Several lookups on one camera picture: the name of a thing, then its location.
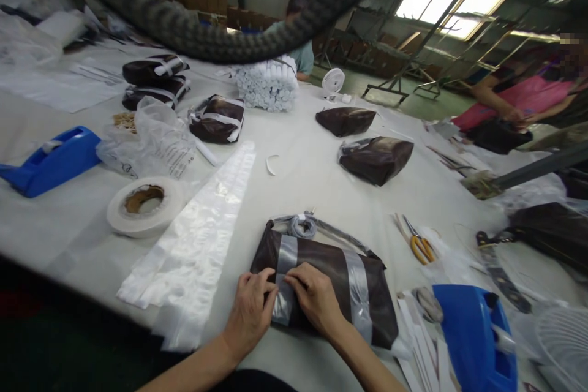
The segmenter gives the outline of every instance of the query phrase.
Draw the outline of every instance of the small fan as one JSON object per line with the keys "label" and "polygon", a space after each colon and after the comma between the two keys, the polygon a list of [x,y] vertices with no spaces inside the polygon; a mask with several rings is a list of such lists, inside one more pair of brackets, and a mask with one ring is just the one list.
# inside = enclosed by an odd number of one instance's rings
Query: small fan
{"label": "small fan", "polygon": [[335,67],[335,69],[329,70],[323,78],[323,96],[326,100],[334,101],[337,93],[343,87],[343,81],[345,81],[345,74],[341,69]]}

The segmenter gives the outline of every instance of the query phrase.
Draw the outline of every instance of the packing tape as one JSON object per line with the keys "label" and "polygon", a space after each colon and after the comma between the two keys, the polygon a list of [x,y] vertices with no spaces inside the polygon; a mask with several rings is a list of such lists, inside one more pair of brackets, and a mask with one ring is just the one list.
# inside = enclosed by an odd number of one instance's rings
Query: packing tape
{"label": "packing tape", "polygon": [[122,188],[112,198],[106,219],[113,230],[122,235],[147,238],[163,234],[185,204],[177,181],[163,176],[142,178]]}

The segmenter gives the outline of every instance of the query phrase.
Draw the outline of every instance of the worker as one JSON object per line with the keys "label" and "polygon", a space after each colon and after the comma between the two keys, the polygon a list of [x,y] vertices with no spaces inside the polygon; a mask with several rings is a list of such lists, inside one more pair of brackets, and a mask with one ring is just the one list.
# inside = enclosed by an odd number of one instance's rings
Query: worker
{"label": "worker", "polygon": [[523,130],[562,112],[581,89],[578,79],[588,74],[588,47],[582,39],[562,34],[560,47],[552,48],[534,48],[481,80],[472,87],[478,103],[452,122],[467,133],[498,116]]}
{"label": "worker", "polygon": [[[286,20],[272,24],[267,32],[279,29],[284,23],[292,23],[300,15],[311,0],[289,0],[286,8]],[[308,81],[311,77],[312,66],[314,65],[314,54],[312,52],[312,42],[308,41],[303,46],[294,49],[289,55],[296,61],[296,77],[300,81]]]}
{"label": "worker", "polygon": [[[274,273],[275,270],[266,268],[259,274],[246,273],[239,277],[224,331],[140,392],[295,392],[286,383],[261,371],[233,372],[270,327],[278,287],[268,282],[268,278]],[[328,276],[303,263],[291,269],[284,281],[293,288],[306,317],[347,363],[365,391],[405,392],[361,334],[343,317]]]}

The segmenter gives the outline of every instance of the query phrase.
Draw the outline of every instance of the hand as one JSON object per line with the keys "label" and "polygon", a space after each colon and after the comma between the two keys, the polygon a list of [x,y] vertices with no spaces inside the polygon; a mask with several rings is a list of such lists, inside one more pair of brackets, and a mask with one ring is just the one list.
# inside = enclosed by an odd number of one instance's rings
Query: hand
{"label": "hand", "polygon": [[534,113],[534,114],[526,116],[522,120],[516,122],[514,124],[514,126],[516,127],[517,130],[524,130],[527,127],[529,127],[531,124],[538,123],[542,119],[543,119],[543,117],[541,116],[541,114]]}
{"label": "hand", "polygon": [[294,288],[300,307],[312,325],[327,339],[348,322],[341,313],[331,279],[303,263],[288,271],[284,281]]}
{"label": "hand", "polygon": [[239,277],[233,309],[222,333],[237,363],[257,346],[270,327],[277,286],[268,282],[268,277],[275,272],[275,269],[266,268],[259,274],[245,273]]}
{"label": "hand", "polygon": [[515,106],[509,105],[499,112],[499,115],[505,121],[517,122],[525,118],[525,114],[522,110],[517,109]]}

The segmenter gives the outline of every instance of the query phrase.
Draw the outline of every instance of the blue tape dispenser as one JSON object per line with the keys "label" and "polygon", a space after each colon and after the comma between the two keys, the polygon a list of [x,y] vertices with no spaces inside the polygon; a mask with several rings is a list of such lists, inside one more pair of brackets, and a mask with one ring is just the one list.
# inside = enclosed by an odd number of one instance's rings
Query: blue tape dispenser
{"label": "blue tape dispenser", "polygon": [[39,196],[99,164],[99,142],[91,130],[74,127],[47,141],[20,167],[0,164],[0,178],[26,197]]}

